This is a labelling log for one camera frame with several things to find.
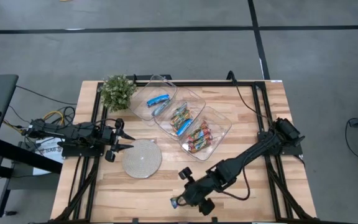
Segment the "plastic bin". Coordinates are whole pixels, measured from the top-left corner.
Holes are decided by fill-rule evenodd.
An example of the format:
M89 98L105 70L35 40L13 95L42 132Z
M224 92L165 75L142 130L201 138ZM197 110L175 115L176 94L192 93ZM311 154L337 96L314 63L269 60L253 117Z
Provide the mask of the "plastic bin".
M191 153L189 151L188 145L188 135L191 134L195 129L199 128L201 123L206 121L208 127L211 129L212 141L211 144L196 153ZM193 121L190 127L183 133L178 142L182 149L188 153L191 157L199 160L207 160L211 154L215 151L217 146L221 143L227 132L231 128L231 122L222 114L218 113L216 110L210 108L209 106L205 107L198 117Z
M160 95L168 94L171 100L177 93L177 87L160 75L153 75L150 82L132 96L129 109L143 119L147 125L154 125L152 113L161 104L148 107L146 102Z
M162 113L154 118L154 121L160 126L160 128L175 140L178 140L179 136L177 136L175 130L170 124L171 117L175 110L184 103L187 103L187 108L190 111L193 121L205 107L205 100L198 96L196 93L186 88L179 88L170 104L167 105Z

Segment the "circular mat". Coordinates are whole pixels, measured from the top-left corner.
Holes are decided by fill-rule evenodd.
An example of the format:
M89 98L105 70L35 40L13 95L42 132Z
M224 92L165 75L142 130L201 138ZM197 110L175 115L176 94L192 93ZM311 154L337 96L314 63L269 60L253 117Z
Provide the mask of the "circular mat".
M134 178L150 177L161 165L160 148L150 140L136 140L132 145L134 147L124 150L124 171Z

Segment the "butcher block tabletop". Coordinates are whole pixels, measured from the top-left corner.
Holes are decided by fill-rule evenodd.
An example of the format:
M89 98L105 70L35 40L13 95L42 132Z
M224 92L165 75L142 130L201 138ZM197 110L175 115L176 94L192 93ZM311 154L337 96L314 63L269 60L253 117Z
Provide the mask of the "butcher block tabletop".
M91 121L98 82L100 81L82 83L76 107L75 123ZM208 197L212 199L216 207L208 216L202 215L198 211L198 207L185 206L173 209L170 198L180 195L184 191L183 186L186 183L185 180L179 178L179 171L189 167L193 172L193 177L199 179L205 175L207 169L217 162L236 157L255 144L259 131L257 116L246 108L234 86L184 86L181 88L188 88L195 92L205 99L206 106L212 107L230 119L232 127L226 137L207 161L198 162L183 152L177 141L166 135L157 125L147 126L130 110L108 113L108 118L124 120L124 130L130 136L136 139L153 139L162 151L162 163L159 170L151 177L134 179L128 176L122 168L125 151L117 154L115 162L108 162L104 156L101 157L96 178L91 222L131 222L133 218L138 218L139 222L210 222L211 217L217 217L220 222L274 221L275 216L263 157L257 158L246 166L250 185L248 200L239 201L230 196L213 192ZM291 121L291 112L283 83L266 81L266 88L273 119L280 117ZM251 87L240 86L239 89L246 103L254 108ZM261 92L258 96L262 113L264 113ZM101 119L102 107L103 104L100 103L96 120ZM114 126L113 121L107 121L107 124ZM130 144L131 141L120 140L120 143ZM68 204L77 159L77 157L70 157L64 160L51 218L61 214ZM315 217L316 213L303 164L294 156L282 156L282 161L289 191L303 209ZM73 195L78 188L82 162L83 159L78 166ZM247 189L243 176L239 175L237 182L226 191L245 197ZM281 214L285 217L283 197L279 190L277 192ZM80 218L85 216L87 199L88 190L82 199Z

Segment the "wooden table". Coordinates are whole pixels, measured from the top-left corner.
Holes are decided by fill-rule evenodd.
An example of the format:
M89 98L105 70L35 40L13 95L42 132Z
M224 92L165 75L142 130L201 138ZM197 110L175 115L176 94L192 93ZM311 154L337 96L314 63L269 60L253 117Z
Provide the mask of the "wooden table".
M97 81L83 82L76 109L76 123L91 120L97 84ZM273 118L281 117L291 120L283 83L266 81L266 86ZM239 88L246 103L253 108L251 87ZM205 171L218 161L236 157L256 143L259 130L255 113L244 106L235 87L203 86L189 87L189 89L204 98L206 106L214 108L231 120L232 128L222 143L206 162L196 162L181 150L176 141L159 130L157 125L147 126L129 110L109 113L108 118L122 118L125 121L125 132L134 138L156 139L157 145L162 150L163 159L159 170L153 176L148 179L133 179L122 168L124 151L117 155L114 163L102 158L99 164L91 222L131 222L133 218L139 218L140 222L210 222L211 217L218 217L220 222L275 220L265 161L262 157L246 167L251 187L250 199L247 201L238 201L213 192L209 197L215 203L216 208L206 217L198 212L197 207L172 208L170 198L180 195L186 183L179 178L179 171L188 166L193 171L195 179L204 176ZM259 101L264 113L260 93ZM97 120L101 117L101 107L100 105ZM282 156L282 160L289 191L307 213L315 216L303 164L293 156ZM72 157L64 162L51 218L55 218L67 206L76 161L77 158ZM78 186L79 173L80 170L74 193ZM243 176L239 175L237 182L227 191L243 197L247 193ZM282 216L285 217L285 207L279 190L278 197ZM85 193L80 218L85 215L87 198L88 193Z

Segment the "green plant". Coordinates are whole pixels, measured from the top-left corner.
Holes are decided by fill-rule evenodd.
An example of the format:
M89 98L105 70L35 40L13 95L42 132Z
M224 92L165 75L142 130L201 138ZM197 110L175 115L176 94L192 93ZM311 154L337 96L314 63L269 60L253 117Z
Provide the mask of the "green plant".
M112 112L127 109L135 90L136 85L125 75L109 76L101 89L103 105Z

